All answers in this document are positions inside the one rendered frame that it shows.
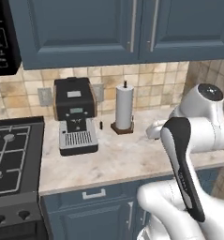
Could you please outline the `blue cupboard door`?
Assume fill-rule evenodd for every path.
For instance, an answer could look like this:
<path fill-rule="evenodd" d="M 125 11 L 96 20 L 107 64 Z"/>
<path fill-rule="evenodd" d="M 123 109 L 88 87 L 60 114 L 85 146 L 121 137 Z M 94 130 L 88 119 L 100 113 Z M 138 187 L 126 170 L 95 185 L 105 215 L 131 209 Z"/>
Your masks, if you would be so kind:
<path fill-rule="evenodd" d="M 128 240 L 128 202 L 121 200 L 49 214 L 53 240 Z"/>
<path fill-rule="evenodd" d="M 142 226 L 142 222 L 141 222 L 142 212 L 143 212 L 143 209 L 139 205 L 137 205 L 137 207 L 136 207 L 136 221 L 135 221 L 134 232 L 133 232 L 133 240 L 137 240 L 138 234 L 145 227 L 145 225 L 149 222 L 149 219 L 150 219 L 150 213 L 147 212 L 146 213 L 145 225 Z"/>
<path fill-rule="evenodd" d="M 134 52 L 132 0 L 8 0 L 26 70 L 136 64 L 142 0 L 137 0 Z"/>
<path fill-rule="evenodd" d="M 143 0 L 140 58 L 144 63 L 224 59 L 224 0 Z"/>

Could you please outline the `blue drawer front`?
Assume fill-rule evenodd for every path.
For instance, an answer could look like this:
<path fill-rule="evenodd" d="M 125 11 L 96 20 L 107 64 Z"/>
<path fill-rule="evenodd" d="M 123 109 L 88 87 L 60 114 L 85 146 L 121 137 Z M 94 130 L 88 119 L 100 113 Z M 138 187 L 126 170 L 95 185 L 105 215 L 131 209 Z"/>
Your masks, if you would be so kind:
<path fill-rule="evenodd" d="M 66 208 L 74 205 L 106 202 L 108 200 L 134 197 L 139 184 L 140 184 L 139 181 L 132 181 L 132 182 L 119 183 L 115 185 L 102 186 L 102 187 L 79 189 L 75 191 L 67 191 L 63 193 L 45 195 L 45 196 L 42 196 L 41 199 L 42 201 L 44 201 L 48 211 L 56 211 L 58 209 L 62 209 L 62 208 Z M 105 197 L 90 199 L 90 200 L 84 200 L 82 198 L 83 191 L 88 191 L 88 190 L 97 191 L 99 188 L 106 189 Z"/>

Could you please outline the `grey wall socket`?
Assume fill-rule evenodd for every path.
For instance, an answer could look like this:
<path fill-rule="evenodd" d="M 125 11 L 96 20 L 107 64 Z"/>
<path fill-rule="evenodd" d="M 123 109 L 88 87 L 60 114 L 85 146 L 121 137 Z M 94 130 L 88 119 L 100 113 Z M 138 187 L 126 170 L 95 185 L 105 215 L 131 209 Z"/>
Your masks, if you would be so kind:
<path fill-rule="evenodd" d="M 41 107 L 52 106 L 52 89 L 50 87 L 38 88 L 37 94 Z"/>
<path fill-rule="evenodd" d="M 102 83 L 94 84 L 93 89 L 97 98 L 97 102 L 102 102 L 104 100 L 104 85 Z"/>

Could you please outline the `black gas hob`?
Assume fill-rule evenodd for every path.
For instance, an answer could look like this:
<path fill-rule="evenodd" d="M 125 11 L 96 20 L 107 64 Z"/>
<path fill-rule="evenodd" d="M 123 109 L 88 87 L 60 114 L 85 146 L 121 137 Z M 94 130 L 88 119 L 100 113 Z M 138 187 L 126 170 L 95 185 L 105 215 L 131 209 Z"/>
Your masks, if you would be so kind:
<path fill-rule="evenodd" d="M 49 240 L 38 196 L 44 128 L 42 116 L 0 120 L 0 240 Z"/>

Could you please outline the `blue lower cupboard door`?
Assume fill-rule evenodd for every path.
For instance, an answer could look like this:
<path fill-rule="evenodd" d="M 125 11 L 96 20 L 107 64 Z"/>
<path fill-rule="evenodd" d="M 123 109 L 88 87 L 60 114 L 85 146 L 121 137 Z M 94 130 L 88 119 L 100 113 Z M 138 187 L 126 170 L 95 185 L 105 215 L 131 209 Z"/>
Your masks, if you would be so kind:
<path fill-rule="evenodd" d="M 141 222 L 142 212 L 143 212 L 143 209 L 139 205 L 137 205 L 137 207 L 136 207 L 136 221 L 135 221 L 134 232 L 133 232 L 133 240 L 137 240 L 138 234 L 145 227 L 145 225 L 149 222 L 149 219 L 150 219 L 150 213 L 147 212 L 146 213 L 145 225 L 142 226 L 142 222 Z"/>
<path fill-rule="evenodd" d="M 128 240 L 128 202 L 121 200 L 49 214 L 53 240 Z"/>

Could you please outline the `white paper towel roll holder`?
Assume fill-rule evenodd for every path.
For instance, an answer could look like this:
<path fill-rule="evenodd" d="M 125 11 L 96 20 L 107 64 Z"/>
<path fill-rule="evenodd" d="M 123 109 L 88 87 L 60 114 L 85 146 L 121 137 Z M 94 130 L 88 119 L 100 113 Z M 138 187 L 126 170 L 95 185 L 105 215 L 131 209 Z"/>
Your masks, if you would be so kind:
<path fill-rule="evenodd" d="M 133 132 L 133 92 L 134 87 L 127 81 L 116 86 L 115 121 L 111 124 L 111 128 L 118 135 Z"/>

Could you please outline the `black microwave oven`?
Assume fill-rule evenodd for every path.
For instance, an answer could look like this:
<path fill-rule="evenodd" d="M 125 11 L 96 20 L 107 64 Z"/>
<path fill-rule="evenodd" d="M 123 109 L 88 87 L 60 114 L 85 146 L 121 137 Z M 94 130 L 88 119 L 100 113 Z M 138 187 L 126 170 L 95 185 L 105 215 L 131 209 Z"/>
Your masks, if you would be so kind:
<path fill-rule="evenodd" d="M 21 62 L 9 2 L 0 0 L 0 76 L 15 75 Z"/>

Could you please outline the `black and silver coffee machine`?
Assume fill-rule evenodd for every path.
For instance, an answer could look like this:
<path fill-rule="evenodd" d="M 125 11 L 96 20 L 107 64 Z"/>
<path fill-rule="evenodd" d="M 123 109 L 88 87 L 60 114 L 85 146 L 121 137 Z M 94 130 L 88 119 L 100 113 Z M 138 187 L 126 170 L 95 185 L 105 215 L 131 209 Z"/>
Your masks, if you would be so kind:
<path fill-rule="evenodd" d="M 93 119 L 96 96 L 87 77 L 57 79 L 53 86 L 54 119 L 59 122 L 62 157 L 95 153 L 98 141 Z"/>

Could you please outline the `blue upper cupboard door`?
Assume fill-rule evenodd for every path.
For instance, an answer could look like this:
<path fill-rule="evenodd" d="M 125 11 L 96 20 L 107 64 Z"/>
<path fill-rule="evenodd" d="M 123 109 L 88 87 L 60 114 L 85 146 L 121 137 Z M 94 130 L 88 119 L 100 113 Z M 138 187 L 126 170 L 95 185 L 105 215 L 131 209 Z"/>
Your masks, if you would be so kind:
<path fill-rule="evenodd" d="M 142 0 L 137 0 L 134 52 L 132 0 L 8 0 L 26 70 L 136 64 Z"/>
<path fill-rule="evenodd" d="M 143 0 L 140 58 L 144 63 L 224 59 L 224 0 Z"/>

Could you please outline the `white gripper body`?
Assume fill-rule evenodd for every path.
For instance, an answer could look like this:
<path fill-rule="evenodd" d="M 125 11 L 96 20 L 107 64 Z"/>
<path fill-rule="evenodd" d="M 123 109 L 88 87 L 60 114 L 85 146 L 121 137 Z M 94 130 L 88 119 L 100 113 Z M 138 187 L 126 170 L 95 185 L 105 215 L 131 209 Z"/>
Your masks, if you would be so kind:
<path fill-rule="evenodd" d="M 146 135 L 148 139 L 158 140 L 160 138 L 160 130 L 166 123 L 165 120 L 156 120 L 152 125 L 150 125 L 146 130 Z"/>

